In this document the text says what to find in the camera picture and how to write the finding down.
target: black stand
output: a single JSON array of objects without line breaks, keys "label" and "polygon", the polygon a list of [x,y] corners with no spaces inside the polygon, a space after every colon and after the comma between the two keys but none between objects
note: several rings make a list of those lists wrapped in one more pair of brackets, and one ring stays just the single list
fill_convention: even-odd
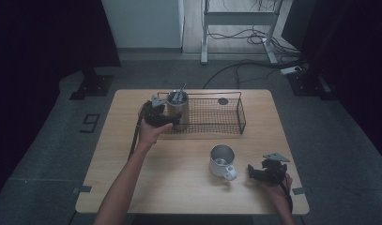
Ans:
[{"label": "black stand", "polygon": [[83,100],[85,97],[105,97],[115,78],[113,75],[97,75],[91,67],[83,68],[84,79],[77,92],[73,92],[70,100]]},{"label": "black stand", "polygon": [[346,12],[351,7],[351,3],[352,0],[347,0],[340,8],[340,11],[336,16],[333,25],[330,27],[328,34],[325,36],[321,45],[317,49],[315,57],[310,60],[310,67],[307,71],[287,75],[295,96],[321,97],[322,99],[334,98],[321,72],[325,64],[325,59],[328,57],[330,42],[333,41],[341,22],[344,20]]}]

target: gray floor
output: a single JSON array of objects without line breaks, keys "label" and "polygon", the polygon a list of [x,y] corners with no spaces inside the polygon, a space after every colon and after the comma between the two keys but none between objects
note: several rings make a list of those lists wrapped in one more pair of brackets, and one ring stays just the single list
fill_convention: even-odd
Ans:
[{"label": "gray floor", "polygon": [[[69,224],[72,216],[71,224],[90,224],[95,215],[73,214],[74,206],[115,90],[172,89],[183,83],[202,88],[217,71],[239,61],[209,58],[201,66],[198,56],[134,60],[139,58],[127,55],[122,68],[97,69],[98,74],[115,75],[107,97],[69,100],[82,74],[62,80],[48,120],[0,195],[0,224]],[[240,88],[272,92],[311,208],[298,217],[298,224],[382,224],[382,157],[372,143],[338,101],[295,97],[278,70],[266,78],[271,70],[242,67],[242,81],[260,79]],[[235,88],[233,70],[224,71],[207,88]],[[83,120],[92,113],[100,114],[95,132],[81,133],[90,129]],[[253,224],[279,224],[276,216],[245,217]]]}]

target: metal wire basket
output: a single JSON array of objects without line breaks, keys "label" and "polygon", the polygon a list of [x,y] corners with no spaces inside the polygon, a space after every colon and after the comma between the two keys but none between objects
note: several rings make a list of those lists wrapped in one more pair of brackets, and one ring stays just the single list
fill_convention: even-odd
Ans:
[{"label": "metal wire basket", "polygon": [[[167,94],[158,93],[158,97],[166,98]],[[188,96],[189,123],[176,125],[176,129],[170,129],[165,132],[166,134],[200,132],[243,134],[246,117],[240,98],[241,92],[188,94]]]}]

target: power strip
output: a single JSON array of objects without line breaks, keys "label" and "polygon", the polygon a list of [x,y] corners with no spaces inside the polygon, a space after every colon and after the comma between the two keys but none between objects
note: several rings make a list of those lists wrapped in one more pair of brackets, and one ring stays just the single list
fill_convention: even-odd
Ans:
[{"label": "power strip", "polygon": [[294,72],[300,72],[302,71],[301,67],[289,67],[289,68],[284,68],[281,69],[281,74],[282,75],[287,75],[289,73],[294,73]]}]

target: metal cup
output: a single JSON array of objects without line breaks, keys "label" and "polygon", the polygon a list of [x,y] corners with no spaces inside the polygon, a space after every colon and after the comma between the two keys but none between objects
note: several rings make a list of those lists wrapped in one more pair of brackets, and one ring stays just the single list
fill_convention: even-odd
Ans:
[{"label": "metal cup", "polygon": [[235,180],[237,172],[232,165],[235,160],[235,153],[227,145],[220,144],[215,146],[210,153],[210,171],[216,176],[224,177],[227,180]]},{"label": "metal cup", "polygon": [[178,125],[173,126],[173,130],[181,131],[188,127],[190,123],[190,106],[189,97],[186,92],[181,89],[171,91],[167,95],[167,112],[168,115],[181,114]]}]

